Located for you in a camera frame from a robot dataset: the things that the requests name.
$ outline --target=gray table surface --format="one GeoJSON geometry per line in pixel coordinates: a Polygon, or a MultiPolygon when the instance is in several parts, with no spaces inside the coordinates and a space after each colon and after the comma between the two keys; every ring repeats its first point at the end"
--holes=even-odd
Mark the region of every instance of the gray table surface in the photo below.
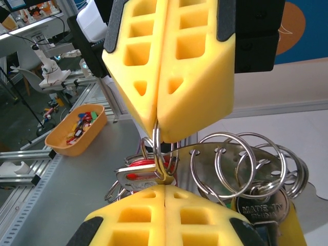
{"type": "Polygon", "coordinates": [[[138,143],[133,121],[107,123],[82,155],[63,157],[12,245],[66,245],[89,213],[107,205],[113,170],[138,143]]]}

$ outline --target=metal key ring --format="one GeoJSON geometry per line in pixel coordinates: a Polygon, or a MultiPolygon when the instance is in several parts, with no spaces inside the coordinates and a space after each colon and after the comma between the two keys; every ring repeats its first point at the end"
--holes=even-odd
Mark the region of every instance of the metal key ring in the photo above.
{"type": "MultiPolygon", "coordinates": [[[[222,206],[227,207],[227,205],[222,201],[222,199],[219,197],[219,195],[210,186],[208,186],[206,183],[204,183],[202,181],[201,181],[201,183],[203,184],[203,186],[205,186],[208,189],[209,194],[211,194],[212,196],[215,196],[215,198],[218,199],[219,203],[222,206]]],[[[199,187],[197,187],[197,189],[203,198],[210,200],[204,191],[202,191],[199,187]]]]}
{"type": "Polygon", "coordinates": [[[282,186],[284,185],[285,179],[286,179],[287,165],[286,165],[286,159],[285,159],[285,156],[284,156],[283,152],[278,148],[278,146],[273,141],[271,141],[267,137],[262,136],[260,134],[245,132],[245,133],[239,133],[239,134],[237,134],[237,136],[238,137],[255,136],[255,137],[259,137],[259,138],[263,139],[267,143],[263,144],[263,145],[255,146],[255,148],[261,149],[261,148],[264,148],[264,146],[274,148],[274,150],[277,152],[277,154],[279,156],[280,163],[281,163],[281,173],[280,173],[280,176],[279,176],[279,178],[280,178],[279,182],[274,187],[270,186],[271,190],[267,191],[265,194],[259,194],[259,195],[243,194],[242,197],[249,198],[249,199],[258,199],[258,198],[264,198],[264,197],[273,195],[274,193],[276,193],[278,190],[280,190],[282,188],[282,186]]]}
{"type": "Polygon", "coordinates": [[[128,191],[127,189],[121,187],[121,188],[119,189],[119,192],[118,192],[119,197],[116,199],[116,201],[121,200],[121,199],[122,199],[122,196],[124,195],[124,193],[130,193],[130,195],[133,195],[133,191],[128,191]]]}
{"type": "MultiPolygon", "coordinates": [[[[181,147],[181,144],[180,144],[179,141],[176,143],[176,147],[177,147],[177,149],[179,149],[181,147]]],[[[173,171],[172,172],[170,171],[171,165],[172,165],[172,160],[173,160],[173,150],[174,150],[174,144],[172,143],[171,144],[170,161],[169,161],[169,164],[168,164],[168,168],[166,168],[166,172],[170,176],[173,176],[176,173],[176,170],[177,170],[178,164],[179,164],[179,150],[176,150],[176,157],[175,157],[174,168],[173,168],[173,171]]]]}
{"type": "Polygon", "coordinates": [[[300,161],[300,159],[298,158],[298,156],[293,151],[291,151],[290,149],[288,149],[284,146],[280,146],[280,145],[278,145],[278,148],[280,148],[281,150],[287,152],[289,154],[289,156],[286,156],[286,158],[292,159],[295,162],[295,165],[296,165],[296,169],[297,169],[296,181],[295,181],[294,185],[290,189],[288,189],[288,191],[286,191],[287,195],[291,199],[294,199],[304,189],[304,187],[303,187],[304,179],[306,179],[306,176],[307,177],[309,176],[309,175],[306,175],[306,170],[308,169],[308,167],[306,165],[303,165],[302,162],[300,161]]]}
{"type": "Polygon", "coordinates": [[[140,144],[141,153],[142,153],[143,158],[148,160],[148,154],[147,154],[146,145],[145,145],[146,142],[149,144],[149,146],[151,148],[153,148],[154,145],[153,145],[152,140],[148,137],[143,137],[141,139],[141,144],[140,144]]]}
{"type": "MultiPolygon", "coordinates": [[[[240,184],[240,180],[239,180],[239,177],[238,177],[238,172],[239,172],[239,169],[240,169],[240,165],[242,163],[242,161],[247,157],[247,152],[245,152],[241,158],[239,159],[239,162],[237,164],[237,167],[235,169],[235,178],[239,184],[239,186],[241,186],[240,184]]],[[[267,163],[270,163],[270,162],[267,162],[268,160],[264,160],[264,161],[261,161],[259,162],[259,164],[256,166],[256,171],[259,170],[261,167],[263,167],[264,165],[266,165],[267,163]]]]}
{"type": "Polygon", "coordinates": [[[113,193],[114,193],[116,188],[119,188],[119,189],[121,188],[120,183],[118,182],[118,180],[112,185],[112,187],[109,189],[109,191],[105,195],[105,197],[104,197],[105,201],[107,201],[108,203],[113,203],[126,191],[126,189],[123,189],[121,192],[118,191],[115,198],[110,199],[111,197],[113,197],[113,193]]]}
{"type": "MultiPolygon", "coordinates": [[[[147,153],[146,156],[148,157],[148,159],[154,159],[153,153],[147,153]]],[[[124,164],[125,164],[125,166],[128,167],[133,162],[138,161],[138,160],[144,160],[144,159],[145,158],[144,158],[143,154],[131,155],[124,159],[124,164]]]]}
{"type": "MultiPolygon", "coordinates": [[[[243,187],[241,189],[241,191],[236,192],[232,195],[218,195],[220,198],[233,198],[236,196],[241,195],[243,192],[245,192],[249,186],[252,184],[254,177],[255,177],[255,168],[256,168],[256,158],[255,158],[255,154],[253,152],[253,150],[251,149],[251,147],[240,137],[238,137],[235,134],[232,133],[226,133],[226,132],[218,132],[218,133],[213,133],[211,135],[206,136],[205,138],[203,138],[199,143],[203,143],[204,141],[213,138],[213,137],[226,137],[228,139],[232,139],[236,142],[238,142],[239,144],[241,144],[241,146],[247,151],[247,153],[250,156],[250,161],[251,161],[251,175],[250,175],[250,179],[247,183],[247,185],[245,187],[243,187]]],[[[218,159],[218,155],[223,152],[223,148],[221,148],[220,150],[217,151],[216,155],[215,155],[215,170],[217,172],[217,175],[220,179],[220,181],[222,182],[222,184],[228,189],[230,190],[230,185],[228,184],[228,182],[226,181],[226,179],[223,177],[222,174],[222,170],[221,170],[221,166],[219,165],[220,163],[220,158],[218,159]]],[[[193,150],[192,154],[191,154],[191,159],[190,159],[190,168],[191,168],[191,173],[193,176],[194,181],[196,182],[196,185],[206,194],[209,194],[209,190],[202,184],[202,181],[200,181],[196,169],[195,169],[195,163],[194,163],[194,159],[195,159],[195,155],[196,155],[196,150],[193,150]]]]}
{"type": "Polygon", "coordinates": [[[166,169],[164,167],[164,157],[160,149],[160,132],[158,127],[158,121],[156,122],[155,127],[153,129],[153,153],[155,157],[154,158],[155,164],[159,172],[159,175],[156,174],[156,176],[159,179],[164,180],[165,179],[164,173],[166,173],[166,169]]]}
{"type": "MultiPolygon", "coordinates": [[[[297,173],[297,171],[287,173],[286,174],[286,181],[292,180],[292,178],[295,177],[295,173],[297,173]]],[[[267,181],[267,184],[265,186],[259,186],[259,188],[257,188],[257,191],[260,190],[261,192],[268,192],[272,188],[274,188],[278,183],[279,183],[279,179],[276,179],[272,182],[267,181]]]]}

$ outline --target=silver key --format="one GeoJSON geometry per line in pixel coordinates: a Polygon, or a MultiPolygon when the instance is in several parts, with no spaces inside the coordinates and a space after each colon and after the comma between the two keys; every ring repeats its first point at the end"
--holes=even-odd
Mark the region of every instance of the silver key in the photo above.
{"type": "Polygon", "coordinates": [[[128,191],[141,191],[157,184],[155,175],[156,165],[148,164],[137,167],[127,167],[115,170],[116,177],[121,186],[128,191]],[[136,179],[129,179],[128,175],[137,175],[136,179]]]}
{"type": "Polygon", "coordinates": [[[268,246],[278,246],[279,224],[290,211],[290,201],[284,190],[263,200],[236,198],[237,212],[245,216],[268,246]]]}

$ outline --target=colorful small object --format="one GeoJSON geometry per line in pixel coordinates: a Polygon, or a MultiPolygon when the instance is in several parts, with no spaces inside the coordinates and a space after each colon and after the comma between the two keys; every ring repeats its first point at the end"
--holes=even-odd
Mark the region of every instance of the colorful small object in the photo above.
{"type": "Polygon", "coordinates": [[[89,126],[97,119],[98,115],[95,111],[80,113],[77,115],[79,120],[74,124],[71,133],[66,137],[67,145],[73,145],[88,130],[89,126]]]}
{"type": "Polygon", "coordinates": [[[79,117],[79,118],[83,118],[85,115],[86,115],[85,113],[78,114],[78,117],[79,117]]]}
{"type": "Polygon", "coordinates": [[[56,102],[58,103],[58,105],[59,105],[60,107],[64,106],[63,101],[62,101],[59,97],[55,97],[55,99],[56,99],[56,102]]]}
{"type": "Polygon", "coordinates": [[[75,123],[74,126],[72,127],[72,132],[75,132],[76,127],[77,127],[77,123],[75,123]]]}
{"type": "Polygon", "coordinates": [[[96,112],[92,111],[92,112],[91,112],[91,117],[92,117],[93,120],[97,119],[97,114],[96,114],[96,112]]]}

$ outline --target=white chair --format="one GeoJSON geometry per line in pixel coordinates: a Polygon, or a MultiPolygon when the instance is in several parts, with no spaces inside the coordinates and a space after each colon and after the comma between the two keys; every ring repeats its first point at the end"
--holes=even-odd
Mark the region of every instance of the white chair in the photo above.
{"type": "Polygon", "coordinates": [[[11,66],[10,67],[12,70],[12,72],[14,73],[21,73],[22,76],[24,78],[26,78],[27,82],[30,84],[30,86],[36,90],[37,92],[40,92],[40,93],[44,93],[44,94],[51,94],[51,93],[57,93],[58,91],[55,91],[55,90],[50,90],[50,91],[44,91],[40,86],[39,84],[42,82],[42,79],[37,76],[35,73],[32,73],[31,71],[27,70],[27,69],[22,69],[22,68],[16,68],[16,67],[13,67],[11,66]]]}
{"type": "Polygon", "coordinates": [[[22,68],[16,68],[14,66],[10,67],[12,70],[12,72],[14,73],[21,73],[26,80],[28,81],[28,83],[31,85],[31,87],[36,90],[37,92],[40,93],[44,93],[44,94],[52,94],[52,93],[56,93],[57,96],[63,101],[63,103],[65,104],[65,107],[70,110],[72,107],[72,104],[70,103],[70,101],[65,97],[65,94],[63,92],[63,90],[43,90],[39,84],[42,82],[42,79],[37,76],[35,73],[32,73],[29,70],[26,69],[22,69],[22,68]]]}
{"type": "MultiPolygon", "coordinates": [[[[41,65],[42,65],[41,60],[29,45],[21,46],[17,51],[17,57],[19,62],[19,68],[32,71],[37,76],[41,77],[41,75],[38,72],[38,69],[41,69],[41,65]]],[[[24,79],[27,94],[30,96],[31,93],[30,93],[29,83],[24,75],[23,75],[23,79],[24,79]]]]}

